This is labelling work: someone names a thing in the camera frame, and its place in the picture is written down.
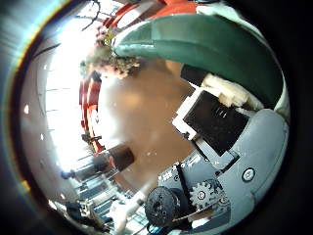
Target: gray gear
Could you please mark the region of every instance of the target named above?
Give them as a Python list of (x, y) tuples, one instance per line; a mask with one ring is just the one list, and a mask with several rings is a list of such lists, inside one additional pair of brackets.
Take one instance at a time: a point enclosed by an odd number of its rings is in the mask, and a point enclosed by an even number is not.
[(216, 203), (216, 194), (211, 184), (202, 182), (197, 183), (196, 187), (190, 192), (190, 200), (197, 210), (202, 210)]

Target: gray plastic part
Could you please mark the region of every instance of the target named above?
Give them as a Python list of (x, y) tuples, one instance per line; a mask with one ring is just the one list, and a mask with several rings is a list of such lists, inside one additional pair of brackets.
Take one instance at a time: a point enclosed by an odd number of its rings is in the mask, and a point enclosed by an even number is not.
[[(231, 203), (229, 222), (210, 229), (209, 221), (190, 234), (218, 234), (249, 215), (273, 183), (286, 152), (288, 137), (288, 125), (274, 111), (261, 110), (251, 117), (230, 150), (239, 159), (218, 177)], [(255, 175), (250, 182), (244, 182), (242, 176), (248, 168), (253, 168)]]
[(219, 156), (203, 139), (197, 140), (197, 144), (202, 152), (206, 155), (210, 163), (217, 170), (224, 169), (234, 159), (234, 156), (225, 151), (222, 156)]

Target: black plastic part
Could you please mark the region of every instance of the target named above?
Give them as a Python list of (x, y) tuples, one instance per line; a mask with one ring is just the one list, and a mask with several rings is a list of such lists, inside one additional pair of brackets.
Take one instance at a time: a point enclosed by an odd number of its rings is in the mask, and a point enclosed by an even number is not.
[(243, 132), (247, 119), (219, 103), (215, 96), (203, 91), (184, 118), (202, 138), (222, 155), (229, 150)]
[(180, 202), (171, 190), (160, 186), (149, 194), (145, 213), (150, 224), (165, 227), (179, 215)]
[(201, 86), (205, 76), (208, 74), (208, 71), (207, 70), (203, 70), (203, 69), (200, 69), (200, 68), (197, 68), (197, 67), (193, 67), (193, 66), (189, 66), (189, 65), (184, 65), (182, 70), (181, 70), (181, 73), (180, 73), (180, 76), (197, 85), (197, 86)]

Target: person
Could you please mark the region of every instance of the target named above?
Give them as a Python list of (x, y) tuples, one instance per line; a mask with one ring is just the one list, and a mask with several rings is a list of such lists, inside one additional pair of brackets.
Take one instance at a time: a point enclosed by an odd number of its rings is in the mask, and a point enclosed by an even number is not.
[(82, 206), (80, 205), (78, 201), (75, 201), (74, 203), (66, 202), (65, 206), (67, 208), (68, 216), (72, 218), (74, 221), (80, 224), (93, 227), (95, 230), (100, 231), (100, 232), (110, 231), (107, 228), (107, 226), (101, 221), (98, 221), (98, 219), (90, 218), (88, 216), (82, 215)]

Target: wooden floor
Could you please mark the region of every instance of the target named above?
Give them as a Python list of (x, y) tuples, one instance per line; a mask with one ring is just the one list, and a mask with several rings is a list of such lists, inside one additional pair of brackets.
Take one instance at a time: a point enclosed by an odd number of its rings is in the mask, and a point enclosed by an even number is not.
[(192, 151), (171, 124), (193, 92), (180, 69), (178, 63), (149, 60), (129, 77), (103, 80), (97, 132), (107, 148), (126, 144), (133, 152), (135, 162), (122, 175), (135, 190), (148, 193), (159, 173)]

